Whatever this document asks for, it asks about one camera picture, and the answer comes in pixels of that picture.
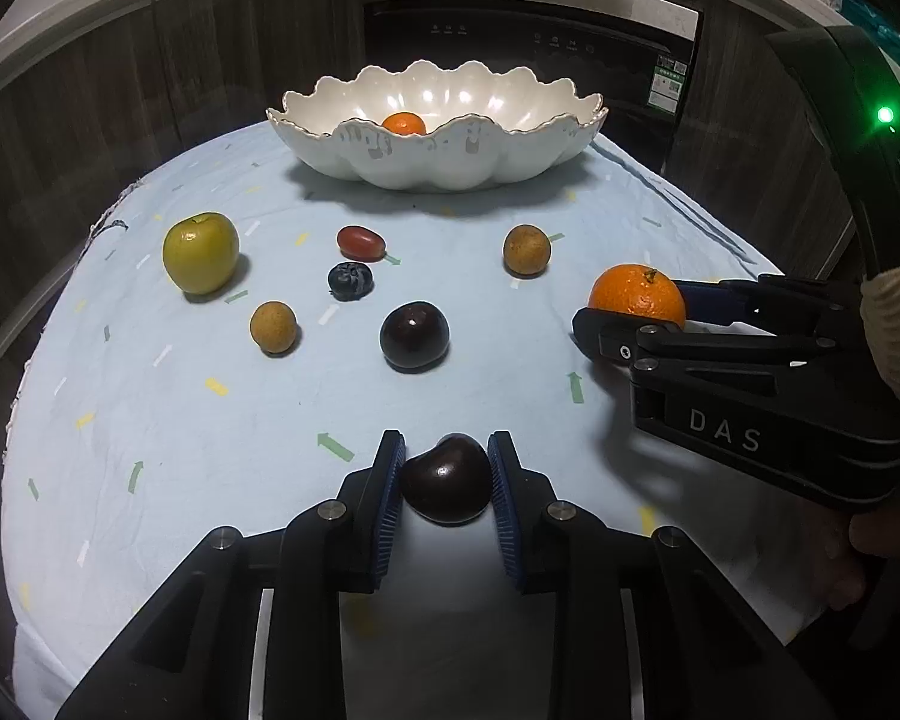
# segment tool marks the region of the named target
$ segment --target white ceramic bowl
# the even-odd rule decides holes
[[[601,95],[578,98],[570,79],[542,83],[529,68],[492,73],[481,62],[442,70],[413,62],[402,73],[365,67],[352,81],[324,76],[312,95],[287,92],[266,117],[314,170],[384,189],[465,191],[539,175],[577,156],[607,117]],[[381,124],[397,111],[427,135]]]

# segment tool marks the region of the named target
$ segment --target screw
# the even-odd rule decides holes
[[[223,525],[210,532],[210,546],[214,549],[229,549],[237,541],[237,536],[240,536],[240,531],[229,525]]]
[[[317,506],[317,516],[320,519],[340,519],[346,514],[346,503],[343,501],[323,501]]]
[[[547,507],[547,514],[560,522],[567,522],[577,516],[577,507],[566,501],[554,501]]]
[[[660,543],[665,547],[673,548],[679,547],[683,543],[684,538],[687,538],[687,534],[680,528],[667,525],[656,532],[656,537],[660,539]]]

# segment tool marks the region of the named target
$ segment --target orange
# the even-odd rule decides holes
[[[646,265],[617,265],[593,283],[590,308],[667,319],[683,327],[687,309],[683,295],[669,278]]]
[[[397,135],[426,135],[427,125],[415,113],[401,111],[391,113],[384,119],[384,128]]]

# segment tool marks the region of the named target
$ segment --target table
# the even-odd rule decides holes
[[[242,261],[221,295],[193,300],[166,276],[161,245],[206,210],[237,225]],[[53,716],[209,530],[284,527],[368,466],[388,428],[408,456],[446,433],[509,430],[524,466],[608,526],[684,528],[779,637],[817,612],[788,496],[634,431],[624,372],[573,343],[573,314],[608,266],[709,280],[776,271],[602,136],[532,181],[420,196],[318,175],[264,122],[143,177],[114,220],[125,226],[98,225],[61,295],[8,425],[2,550],[14,684],[32,718]],[[519,223],[554,239],[540,278],[502,267]],[[380,233],[391,260],[372,266],[370,295],[337,303],[326,275],[347,224]],[[451,350],[412,375],[386,364],[377,336],[415,299],[442,308]],[[266,300],[300,323],[279,359],[248,333]],[[383,589],[343,600],[351,717],[543,716],[549,603],[506,584],[491,514],[444,529],[404,507]]]

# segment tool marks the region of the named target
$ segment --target blueberry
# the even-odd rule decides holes
[[[337,300],[357,300],[373,289],[373,274],[362,263],[341,263],[330,269],[327,282]]]

